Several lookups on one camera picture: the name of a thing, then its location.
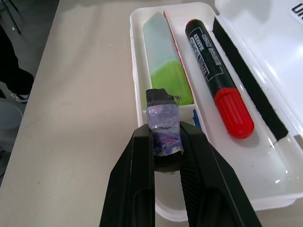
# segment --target blue object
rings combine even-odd
[[[193,117],[193,119],[194,119],[195,126],[197,126],[199,129],[202,130],[196,110],[194,110],[194,117]]]
[[[177,104],[149,106],[146,114],[153,133],[154,155],[167,156],[183,151]]]

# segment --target sneaker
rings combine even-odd
[[[16,95],[16,101],[19,103],[26,104],[29,99],[29,94],[28,95]]]

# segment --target chair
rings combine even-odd
[[[17,12],[19,12],[18,8],[15,6],[15,4],[14,4],[11,0],[7,0],[7,1],[14,7],[14,9],[15,9]],[[11,22],[13,23],[15,29],[17,30],[17,32],[18,32],[19,34],[21,34],[21,31],[20,31],[20,29],[18,28],[18,26],[17,26],[17,24],[16,24],[16,22],[15,22],[13,16],[12,16],[12,14],[10,13],[9,8],[7,7],[7,5],[6,5],[6,3],[5,3],[5,0],[0,0],[0,2],[3,4],[4,10],[8,13],[9,18],[10,18]]]

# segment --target black foam strip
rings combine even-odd
[[[240,56],[238,49],[234,46],[231,39],[216,19],[214,20],[213,33],[225,51],[227,58],[237,72],[247,93],[261,114],[264,122],[274,134],[276,140],[278,141],[281,138],[285,137],[288,134],[288,130],[278,118],[276,112],[269,103],[256,79],[245,64],[243,58]]]
[[[174,96],[169,95],[164,88],[146,90],[147,107],[153,105],[177,104]]]

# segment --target floor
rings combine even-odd
[[[20,68],[36,76],[48,34],[52,27],[59,0],[12,0],[20,11],[20,15],[9,2],[6,4],[13,15],[21,35],[13,28],[6,11],[0,11],[0,24],[13,43]],[[0,89],[7,99],[14,100],[6,85],[0,82]],[[0,174],[0,186],[3,176]]]

